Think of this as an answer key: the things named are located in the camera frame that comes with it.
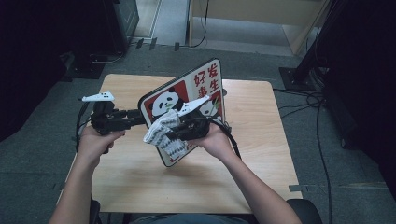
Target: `black chair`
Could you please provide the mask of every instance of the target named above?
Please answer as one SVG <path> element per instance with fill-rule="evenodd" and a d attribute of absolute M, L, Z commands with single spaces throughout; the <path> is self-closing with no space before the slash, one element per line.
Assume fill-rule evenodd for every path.
<path fill-rule="evenodd" d="M 99 218 L 100 213 L 100 204 L 95 200 L 91 200 L 90 207 L 90 224 L 102 224 L 101 219 Z"/>
<path fill-rule="evenodd" d="M 308 201 L 307 199 L 289 199 L 286 201 L 290 207 L 297 214 L 299 219 L 303 224 L 322 224 L 322 220 L 320 218 L 318 209 L 314 206 L 313 203 Z M 101 219 L 99 218 L 100 212 L 100 204 L 95 200 L 91 200 L 91 208 L 90 208 L 90 224 L 102 224 Z M 126 214 L 127 220 L 123 220 L 123 223 L 128 223 L 131 218 L 131 214 Z M 244 220 L 249 221 L 250 223 L 258 223 L 254 217 L 241 217 Z"/>
<path fill-rule="evenodd" d="M 318 209 L 307 199 L 289 199 L 286 201 L 303 224 L 322 224 Z"/>

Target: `panda cartoon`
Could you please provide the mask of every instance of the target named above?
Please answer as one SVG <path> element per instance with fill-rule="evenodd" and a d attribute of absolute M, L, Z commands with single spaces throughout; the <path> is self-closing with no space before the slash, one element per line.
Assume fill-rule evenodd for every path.
<path fill-rule="evenodd" d="M 152 121 L 154 122 L 161 115 L 168 112 L 170 109 L 180 110 L 183 106 L 184 101 L 175 92 L 175 88 L 171 87 L 168 91 L 165 91 L 159 95 L 154 103 L 149 104 L 148 109 L 152 113 Z"/>
<path fill-rule="evenodd" d="M 213 99 L 211 101 L 206 102 L 203 104 L 199 110 L 205 117 L 210 117 L 210 118 L 217 118 L 221 120 L 221 116 L 218 113 L 218 108 L 219 108 L 219 101 L 217 99 Z"/>

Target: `forearm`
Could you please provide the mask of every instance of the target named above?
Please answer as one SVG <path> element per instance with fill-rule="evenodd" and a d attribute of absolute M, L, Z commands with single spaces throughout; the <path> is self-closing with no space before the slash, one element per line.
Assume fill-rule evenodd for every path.
<path fill-rule="evenodd" d="M 89 223 L 93 169 L 77 161 L 49 223 Z"/>
<path fill-rule="evenodd" d="M 262 182 L 238 157 L 221 160 L 260 223 L 301 223 L 292 208 Z"/>

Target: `panda sign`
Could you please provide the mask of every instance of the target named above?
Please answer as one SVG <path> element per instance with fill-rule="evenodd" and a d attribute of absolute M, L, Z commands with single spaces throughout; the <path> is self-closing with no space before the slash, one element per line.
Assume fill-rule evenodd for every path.
<path fill-rule="evenodd" d="M 200 111 L 207 117 L 224 121 L 222 90 L 220 61 L 214 58 L 144 95 L 138 103 L 138 108 L 149 128 L 157 118 L 170 109 L 179 111 L 183 103 L 210 95 L 210 100 L 199 108 Z M 186 155 L 194 148 L 195 146 L 186 144 Z M 172 166 L 185 156 L 172 159 L 160 148 L 157 149 L 165 166 Z"/>

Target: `chinese character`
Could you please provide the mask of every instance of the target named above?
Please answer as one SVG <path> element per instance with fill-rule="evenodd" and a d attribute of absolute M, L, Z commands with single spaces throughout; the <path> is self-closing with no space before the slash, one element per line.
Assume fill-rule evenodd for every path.
<path fill-rule="evenodd" d="M 219 88 L 218 80 L 213 79 L 213 80 L 210 82 L 210 88 L 212 88 L 212 91 L 211 91 L 210 93 L 212 93 L 212 92 L 214 92 L 215 90 L 217 90 L 217 89 Z"/>
<path fill-rule="evenodd" d="M 202 98 L 202 97 L 206 96 L 206 95 L 207 95 L 206 86 L 202 86 L 202 87 L 198 90 L 198 94 L 199 94 L 199 98 Z"/>
<path fill-rule="evenodd" d="M 218 75 L 218 69 L 217 68 L 218 68 L 218 65 L 213 63 L 210 66 L 210 68 L 207 69 L 207 72 L 209 73 L 209 77 L 210 78 L 213 78 L 213 77 Z"/>
<path fill-rule="evenodd" d="M 195 75 L 195 87 L 198 87 L 200 83 L 203 84 L 205 82 L 205 78 L 205 71 L 199 72 L 198 75 Z"/>

